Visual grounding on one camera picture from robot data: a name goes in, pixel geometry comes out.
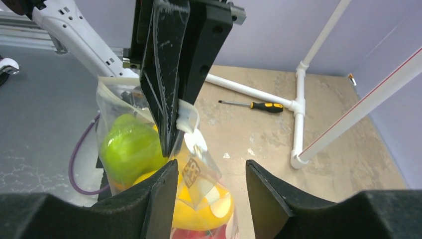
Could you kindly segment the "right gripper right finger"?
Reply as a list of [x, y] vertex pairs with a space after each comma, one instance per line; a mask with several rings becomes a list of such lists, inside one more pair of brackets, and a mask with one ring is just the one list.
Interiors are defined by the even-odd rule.
[[307, 193], [247, 160], [258, 239], [419, 239], [421, 190], [366, 190], [335, 203]]

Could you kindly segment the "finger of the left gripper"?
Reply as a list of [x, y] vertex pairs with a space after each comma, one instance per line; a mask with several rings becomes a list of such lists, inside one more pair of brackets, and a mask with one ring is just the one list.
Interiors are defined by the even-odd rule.
[[141, 90], [167, 157], [177, 134], [178, 70], [189, 16], [187, 0], [138, 0], [135, 4], [130, 59], [139, 65]]
[[231, 0], [190, 0], [190, 16], [179, 61], [179, 98], [194, 104], [234, 24], [245, 9]]

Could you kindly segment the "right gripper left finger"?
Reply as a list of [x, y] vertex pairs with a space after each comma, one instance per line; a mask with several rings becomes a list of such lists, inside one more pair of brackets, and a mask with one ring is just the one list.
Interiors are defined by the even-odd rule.
[[178, 163], [168, 162], [137, 185], [91, 207], [48, 193], [0, 196], [3, 239], [167, 239], [171, 233]]

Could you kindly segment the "green pear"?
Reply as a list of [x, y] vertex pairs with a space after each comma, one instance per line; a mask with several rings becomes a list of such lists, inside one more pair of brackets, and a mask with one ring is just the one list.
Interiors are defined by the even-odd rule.
[[116, 118], [100, 145], [100, 159], [110, 184], [119, 190], [168, 162], [162, 155], [157, 126], [130, 114]]

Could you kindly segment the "clear dotted zip bag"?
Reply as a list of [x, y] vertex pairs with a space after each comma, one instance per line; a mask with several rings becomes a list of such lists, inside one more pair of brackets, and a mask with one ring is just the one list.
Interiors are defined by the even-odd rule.
[[158, 127], [137, 78], [99, 77], [97, 141], [113, 195], [151, 177], [177, 160], [178, 181], [172, 239], [237, 239], [234, 198], [199, 129], [197, 109], [182, 102], [180, 131], [169, 156], [163, 156]]

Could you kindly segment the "smooth red apple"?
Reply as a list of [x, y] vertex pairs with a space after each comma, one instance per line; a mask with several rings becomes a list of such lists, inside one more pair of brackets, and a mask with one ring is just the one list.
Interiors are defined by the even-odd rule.
[[185, 229], [172, 229], [171, 239], [230, 239], [226, 236], [226, 225], [216, 229], [194, 231]]

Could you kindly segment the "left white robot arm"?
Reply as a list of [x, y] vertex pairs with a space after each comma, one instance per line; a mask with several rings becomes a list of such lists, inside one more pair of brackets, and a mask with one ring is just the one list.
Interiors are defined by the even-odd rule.
[[138, 0], [131, 45], [119, 59], [73, 0], [6, 0], [65, 46], [95, 76], [131, 77], [134, 69], [157, 124], [162, 154], [178, 137], [181, 101], [193, 104], [243, 8], [225, 0]]

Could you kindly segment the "yellow black screwdriver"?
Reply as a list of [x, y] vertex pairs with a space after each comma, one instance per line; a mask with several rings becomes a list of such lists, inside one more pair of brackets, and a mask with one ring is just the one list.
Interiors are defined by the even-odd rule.
[[250, 108], [252, 110], [259, 110], [259, 111], [264, 111], [264, 112], [273, 113], [273, 114], [281, 113], [281, 112], [284, 111], [284, 106], [282, 104], [279, 104], [279, 103], [251, 102], [251, 103], [247, 104], [247, 103], [230, 102], [230, 101], [222, 101], [222, 100], [219, 100], [218, 102], [221, 103], [221, 104], [247, 107], [247, 108]]

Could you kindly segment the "white vertical pole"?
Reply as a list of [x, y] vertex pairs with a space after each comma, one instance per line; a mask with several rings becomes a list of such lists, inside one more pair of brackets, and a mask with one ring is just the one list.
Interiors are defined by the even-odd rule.
[[294, 158], [308, 163], [317, 153], [368, 115], [386, 99], [401, 89], [404, 85], [422, 73], [422, 49], [419, 48], [413, 55], [404, 61], [388, 77], [382, 80], [366, 96], [361, 98], [340, 119], [330, 126], [322, 135], [312, 142]]

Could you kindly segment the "white pvc pipe frame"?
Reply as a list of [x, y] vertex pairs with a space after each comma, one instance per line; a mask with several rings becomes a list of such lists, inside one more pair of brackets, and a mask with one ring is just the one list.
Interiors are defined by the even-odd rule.
[[298, 64], [296, 68], [296, 98], [294, 100], [287, 100], [264, 91], [242, 85], [222, 77], [218, 77], [212, 74], [208, 74], [206, 82], [233, 90], [235, 92], [242, 93], [247, 96], [251, 96], [260, 100], [265, 100], [273, 103], [281, 103], [285, 108], [294, 113], [294, 139], [293, 139], [293, 150], [291, 151], [290, 164], [295, 169], [300, 169], [308, 164], [308, 161], [300, 159], [299, 154], [303, 151], [303, 140], [304, 140], [304, 122], [306, 116], [306, 100], [305, 100], [305, 77], [306, 71], [309, 64], [315, 57], [316, 53], [329, 36], [334, 26], [337, 24], [347, 7], [350, 5], [351, 0], [341, 0], [334, 12], [328, 19], [327, 23], [321, 30], [320, 34], [316, 38], [312, 47], [304, 57], [304, 59]]

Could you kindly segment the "aluminium frame rail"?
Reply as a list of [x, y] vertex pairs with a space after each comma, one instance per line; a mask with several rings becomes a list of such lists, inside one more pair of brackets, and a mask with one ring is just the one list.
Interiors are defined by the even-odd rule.
[[0, 43], [3, 45], [53, 50], [66, 54], [68, 49], [26, 16], [0, 10]]

